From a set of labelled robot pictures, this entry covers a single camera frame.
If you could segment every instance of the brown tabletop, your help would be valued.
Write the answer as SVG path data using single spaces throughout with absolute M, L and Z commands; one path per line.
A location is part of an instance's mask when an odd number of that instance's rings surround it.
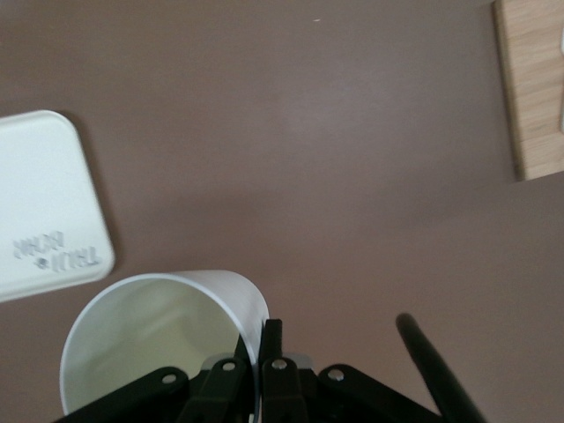
M 117 263 L 0 304 L 0 421 L 61 416 L 104 287 L 228 269 L 317 369 L 431 407 L 407 310 L 490 421 L 560 422 L 564 174 L 516 181 L 502 93 L 484 0 L 2 1 L 0 115 L 77 126 Z

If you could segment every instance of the white plastic cup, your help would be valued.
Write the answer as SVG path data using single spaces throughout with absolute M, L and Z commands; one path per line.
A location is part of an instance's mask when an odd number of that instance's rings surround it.
M 117 282 L 88 303 L 67 337 L 60 373 L 64 413 L 160 367 L 178 367 L 191 379 L 207 358 L 234 352 L 240 335 L 257 388 L 267 318 L 256 286 L 231 271 L 148 273 Z

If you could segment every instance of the metal screw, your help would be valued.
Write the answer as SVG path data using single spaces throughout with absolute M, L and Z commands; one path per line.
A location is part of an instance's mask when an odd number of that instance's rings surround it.
M 341 382 L 343 379 L 345 379 L 345 374 L 338 368 L 332 368 L 327 376 L 335 382 Z
M 288 367 L 288 363 L 282 359 L 276 359 L 272 362 L 272 368 L 276 368 L 277 370 L 284 370 L 286 367 Z
M 176 382 L 176 375 L 172 373 L 170 375 L 166 375 L 162 378 L 162 382 L 165 384 Z
M 232 361 L 228 361 L 227 363 L 225 363 L 222 367 L 226 372 L 230 372 L 231 370 L 233 370 L 235 368 L 235 363 L 233 363 Z

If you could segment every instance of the wood grain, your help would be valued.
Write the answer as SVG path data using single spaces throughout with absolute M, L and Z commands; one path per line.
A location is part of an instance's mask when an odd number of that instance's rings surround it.
M 528 180 L 560 172 L 564 1 L 498 0 L 494 9 L 518 174 Z

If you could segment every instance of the white plastic lid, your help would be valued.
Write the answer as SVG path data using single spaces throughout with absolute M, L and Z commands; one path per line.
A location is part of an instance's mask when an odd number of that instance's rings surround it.
M 114 251 L 78 133 L 42 110 L 0 118 L 0 301 L 107 276 Z

